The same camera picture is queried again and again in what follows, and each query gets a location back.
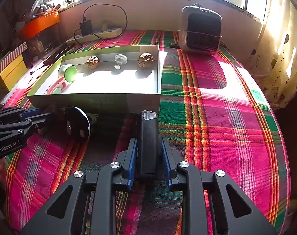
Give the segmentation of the green white spool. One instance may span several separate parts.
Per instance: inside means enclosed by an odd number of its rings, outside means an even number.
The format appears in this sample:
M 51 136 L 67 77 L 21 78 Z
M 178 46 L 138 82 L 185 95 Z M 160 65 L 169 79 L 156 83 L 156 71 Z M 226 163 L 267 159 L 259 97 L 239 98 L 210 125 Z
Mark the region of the green white spool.
M 57 71 L 58 78 L 64 78 L 69 83 L 75 80 L 76 75 L 77 68 L 72 64 L 61 65 L 59 70 Z

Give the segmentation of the black rectangular device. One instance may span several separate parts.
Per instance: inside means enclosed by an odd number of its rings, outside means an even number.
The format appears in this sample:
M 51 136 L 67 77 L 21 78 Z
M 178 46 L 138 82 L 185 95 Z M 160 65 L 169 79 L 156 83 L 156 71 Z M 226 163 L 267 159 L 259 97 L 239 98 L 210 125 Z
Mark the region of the black rectangular device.
M 143 110 L 139 117 L 137 135 L 137 176 L 143 179 L 157 177 L 160 154 L 159 121 L 156 112 Z

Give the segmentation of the pink tape dispenser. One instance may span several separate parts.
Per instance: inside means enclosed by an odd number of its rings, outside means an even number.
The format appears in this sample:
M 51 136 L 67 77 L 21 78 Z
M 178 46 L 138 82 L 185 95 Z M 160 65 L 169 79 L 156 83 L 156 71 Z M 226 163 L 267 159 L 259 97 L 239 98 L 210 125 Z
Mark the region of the pink tape dispenser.
M 68 87 L 68 82 L 64 77 L 59 78 L 46 91 L 46 94 L 60 94 Z

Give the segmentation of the black round disc device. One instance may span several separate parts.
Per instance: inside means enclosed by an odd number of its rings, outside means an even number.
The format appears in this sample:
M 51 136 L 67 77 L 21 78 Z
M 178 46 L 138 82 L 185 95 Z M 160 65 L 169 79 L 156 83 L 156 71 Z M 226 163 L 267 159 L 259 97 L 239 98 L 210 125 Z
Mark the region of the black round disc device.
M 64 110 L 67 134 L 76 141 L 87 141 L 90 137 L 90 122 L 87 115 L 78 107 Z

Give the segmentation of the yellow box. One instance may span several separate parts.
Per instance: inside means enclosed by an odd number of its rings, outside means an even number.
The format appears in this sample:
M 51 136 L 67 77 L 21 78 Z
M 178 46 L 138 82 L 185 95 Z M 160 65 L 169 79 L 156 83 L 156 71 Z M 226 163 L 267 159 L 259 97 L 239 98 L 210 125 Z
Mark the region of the yellow box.
M 20 54 L 0 73 L 0 92 L 9 92 L 26 72 L 24 58 Z

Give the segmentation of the white mushroom knob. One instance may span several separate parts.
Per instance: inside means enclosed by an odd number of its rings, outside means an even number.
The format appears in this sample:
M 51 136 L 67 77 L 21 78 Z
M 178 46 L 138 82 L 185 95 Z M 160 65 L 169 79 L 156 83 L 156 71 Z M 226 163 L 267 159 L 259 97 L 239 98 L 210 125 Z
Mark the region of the white mushroom knob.
M 126 65 L 128 62 L 128 59 L 125 55 L 123 54 L 117 54 L 114 58 L 116 65 L 114 65 L 114 68 L 116 70 L 120 70 L 122 65 Z

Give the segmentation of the cream patterned curtain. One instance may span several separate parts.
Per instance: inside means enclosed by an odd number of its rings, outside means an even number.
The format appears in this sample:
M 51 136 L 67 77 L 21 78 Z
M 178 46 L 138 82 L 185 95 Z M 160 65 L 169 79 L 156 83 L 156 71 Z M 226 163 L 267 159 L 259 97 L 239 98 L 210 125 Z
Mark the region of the cream patterned curtain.
M 246 63 L 273 109 L 284 108 L 297 94 L 297 4 L 267 0 L 256 53 Z

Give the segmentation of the small space heater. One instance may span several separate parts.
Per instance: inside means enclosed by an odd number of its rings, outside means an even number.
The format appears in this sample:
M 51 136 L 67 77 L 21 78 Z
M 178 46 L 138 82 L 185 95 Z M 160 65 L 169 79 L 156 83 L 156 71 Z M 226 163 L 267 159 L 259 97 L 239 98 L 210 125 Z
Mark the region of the small space heater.
M 221 41 L 222 17 L 199 4 L 185 6 L 180 13 L 179 47 L 185 52 L 214 55 Z

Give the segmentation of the plaid bed cover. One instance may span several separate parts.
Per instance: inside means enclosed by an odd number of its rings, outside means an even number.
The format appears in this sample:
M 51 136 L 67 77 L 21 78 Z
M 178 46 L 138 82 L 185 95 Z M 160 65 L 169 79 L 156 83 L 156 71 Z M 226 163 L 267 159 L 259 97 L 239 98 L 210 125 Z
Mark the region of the plaid bed cover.
M 178 34 L 134 30 L 115 40 L 75 46 L 73 52 L 154 45 L 165 56 L 159 129 L 173 150 L 199 169 L 224 170 L 278 234 L 290 203 L 289 162 L 280 127 L 263 92 L 241 63 L 221 47 L 212 57 L 172 49 Z M 90 141 L 79 144 L 33 134 L 5 159 L 5 217 L 19 231 L 76 170 L 97 171 L 124 151 L 136 118 L 99 116 Z

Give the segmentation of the orange tray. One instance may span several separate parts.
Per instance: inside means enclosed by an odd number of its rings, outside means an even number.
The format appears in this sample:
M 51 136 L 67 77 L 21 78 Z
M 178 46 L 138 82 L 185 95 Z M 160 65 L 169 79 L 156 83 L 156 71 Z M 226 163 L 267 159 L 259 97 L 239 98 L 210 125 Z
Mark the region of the orange tray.
M 21 40 L 26 41 L 59 22 L 59 12 L 53 11 L 30 21 L 17 33 L 17 35 Z

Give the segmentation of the black phone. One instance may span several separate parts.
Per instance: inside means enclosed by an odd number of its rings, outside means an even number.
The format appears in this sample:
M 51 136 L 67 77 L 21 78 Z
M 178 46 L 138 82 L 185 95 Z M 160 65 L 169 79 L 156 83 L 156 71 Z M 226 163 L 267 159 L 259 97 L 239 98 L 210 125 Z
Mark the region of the black phone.
M 62 57 L 66 52 L 75 46 L 74 43 L 67 45 L 66 43 L 62 45 L 55 53 L 53 53 L 48 59 L 43 62 L 44 66 L 51 65 L 55 63 L 60 57 Z

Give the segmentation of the shallow grey cardboard box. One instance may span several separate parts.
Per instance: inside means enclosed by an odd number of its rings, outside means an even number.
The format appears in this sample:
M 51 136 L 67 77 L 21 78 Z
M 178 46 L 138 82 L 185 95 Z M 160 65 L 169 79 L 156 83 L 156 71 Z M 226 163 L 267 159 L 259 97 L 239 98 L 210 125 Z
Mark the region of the shallow grey cardboard box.
M 149 52 L 154 65 L 141 69 L 138 57 Z M 114 60 L 123 54 L 128 62 L 116 70 Z M 91 56 L 100 60 L 96 69 L 89 69 L 86 61 Z M 48 105 L 76 106 L 85 112 L 139 114 L 143 110 L 159 112 L 161 79 L 166 52 L 158 46 L 107 47 L 64 55 L 53 63 L 36 80 L 27 97 L 36 108 Z M 72 64 L 77 68 L 75 80 L 60 94 L 46 94 L 47 89 L 59 78 L 61 65 Z

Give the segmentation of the brown walnut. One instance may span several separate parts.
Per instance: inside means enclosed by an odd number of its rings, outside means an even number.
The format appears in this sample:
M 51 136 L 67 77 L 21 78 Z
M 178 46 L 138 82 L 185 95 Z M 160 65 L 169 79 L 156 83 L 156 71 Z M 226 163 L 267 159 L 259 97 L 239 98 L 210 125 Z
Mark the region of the brown walnut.
M 138 57 L 137 62 L 141 69 L 150 68 L 154 65 L 154 56 L 149 52 L 145 52 Z
M 97 56 L 91 56 L 87 59 L 86 65 L 89 69 L 93 70 L 96 69 L 99 66 L 100 60 Z

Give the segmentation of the white power strip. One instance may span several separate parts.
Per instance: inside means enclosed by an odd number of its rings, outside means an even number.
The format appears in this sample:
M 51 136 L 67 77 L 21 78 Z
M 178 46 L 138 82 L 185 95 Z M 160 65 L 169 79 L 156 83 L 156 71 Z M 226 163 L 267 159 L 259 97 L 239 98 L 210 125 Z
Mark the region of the white power strip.
M 115 38 L 116 36 L 120 35 L 122 33 L 122 28 L 111 28 L 106 31 L 94 31 L 93 33 L 90 33 L 88 35 L 83 36 L 82 34 L 75 35 L 74 37 L 68 39 L 66 41 L 67 45 L 70 45 L 72 43 L 85 43 L 89 41 L 99 40 L 99 37 L 102 39 L 110 39 Z

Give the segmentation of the striped gift box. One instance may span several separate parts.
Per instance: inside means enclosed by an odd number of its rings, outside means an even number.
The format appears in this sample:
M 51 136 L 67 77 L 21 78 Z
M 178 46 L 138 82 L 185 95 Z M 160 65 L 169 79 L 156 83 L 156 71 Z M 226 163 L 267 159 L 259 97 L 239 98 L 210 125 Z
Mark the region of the striped gift box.
M 21 55 L 25 50 L 28 49 L 27 43 L 23 42 L 12 52 L 9 52 L 1 61 L 0 61 L 0 73 L 19 55 Z

